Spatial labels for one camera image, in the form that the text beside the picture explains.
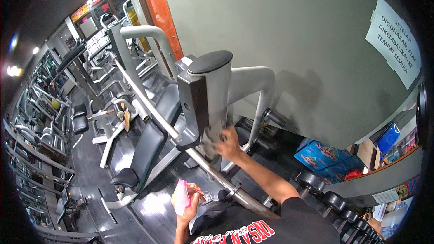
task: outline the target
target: hand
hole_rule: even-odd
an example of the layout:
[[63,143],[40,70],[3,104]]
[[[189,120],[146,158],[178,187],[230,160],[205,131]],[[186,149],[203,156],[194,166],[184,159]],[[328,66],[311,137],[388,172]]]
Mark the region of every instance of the hand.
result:
[[223,129],[221,134],[226,136],[226,141],[219,141],[216,143],[217,153],[236,163],[236,161],[238,161],[246,153],[240,149],[238,135],[236,134],[235,128],[230,126],[227,129]]
[[[201,191],[201,188],[198,187],[197,184],[187,183],[187,191],[188,195],[191,196],[190,207],[187,207],[184,210],[184,214],[182,216],[178,215],[178,225],[188,225],[188,223],[196,216],[198,212],[199,199],[205,201],[205,198],[203,197],[205,194]],[[173,206],[175,205],[175,193],[172,194],[170,202]]]

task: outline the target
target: chest press machine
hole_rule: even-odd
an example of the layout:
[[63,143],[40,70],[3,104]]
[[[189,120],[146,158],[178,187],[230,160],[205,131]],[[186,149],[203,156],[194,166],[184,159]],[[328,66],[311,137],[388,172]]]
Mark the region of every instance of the chest press machine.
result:
[[[222,128],[226,125],[227,106],[255,92],[259,92],[257,110],[249,141],[241,149],[249,150],[258,139],[261,124],[268,119],[284,126],[285,120],[269,109],[274,94],[274,72],[268,67],[232,68],[232,53],[229,51],[211,52],[198,58],[188,56],[175,62],[165,33],[155,26],[124,27],[120,30],[120,35],[123,39],[139,37],[156,39],[177,83],[169,85],[154,106],[144,93],[142,84],[135,83],[126,66],[119,62],[117,55],[110,53],[149,115],[131,166],[122,169],[111,179],[110,183],[118,186],[118,201],[106,202],[99,190],[101,201],[114,223],[117,222],[111,209],[118,209],[131,203],[183,151],[188,153],[192,160],[221,184],[243,207],[265,218],[279,218],[239,186],[235,187],[210,165],[204,155],[212,159],[218,154],[213,147],[207,147],[211,145],[210,143],[205,143],[203,147],[203,141],[201,142],[204,133],[207,141],[217,142]],[[176,130],[174,122],[179,116],[180,109],[184,112],[186,123]],[[169,136],[174,148],[155,164]]]

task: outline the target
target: paper notice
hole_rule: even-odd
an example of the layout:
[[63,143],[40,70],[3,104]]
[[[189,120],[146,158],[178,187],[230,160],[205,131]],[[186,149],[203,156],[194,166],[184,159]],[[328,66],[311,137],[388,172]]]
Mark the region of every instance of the paper notice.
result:
[[399,196],[398,193],[396,193],[395,188],[383,191],[381,193],[373,194],[372,197],[379,204],[387,204],[399,200]]

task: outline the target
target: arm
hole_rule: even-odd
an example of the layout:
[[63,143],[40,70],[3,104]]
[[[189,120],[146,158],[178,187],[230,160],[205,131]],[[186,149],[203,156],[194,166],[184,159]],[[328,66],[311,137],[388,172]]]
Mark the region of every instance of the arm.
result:
[[227,140],[216,144],[218,153],[246,171],[276,202],[282,204],[287,198],[300,197],[295,187],[289,182],[255,162],[240,149],[234,127],[224,129],[222,134]]

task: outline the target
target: gray wall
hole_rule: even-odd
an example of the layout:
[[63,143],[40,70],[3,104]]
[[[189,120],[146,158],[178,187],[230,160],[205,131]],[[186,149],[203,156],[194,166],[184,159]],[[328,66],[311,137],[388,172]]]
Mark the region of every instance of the gray wall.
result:
[[65,43],[69,36],[71,36],[69,28],[67,27],[66,23],[62,23],[62,25],[51,35],[50,39],[48,39],[46,43],[50,49],[56,48],[60,56],[63,57],[69,51],[69,48]]
[[[344,149],[363,138],[415,86],[406,90],[365,40],[377,0],[167,1],[184,55],[229,50],[234,67],[272,68],[287,129],[326,144]],[[400,2],[385,1],[411,28]],[[234,112],[253,117],[256,103],[247,97]]]
[[327,185],[324,192],[333,191],[358,207],[377,205],[372,194],[397,187],[420,173],[424,151],[416,149],[412,154],[381,171],[358,179]]

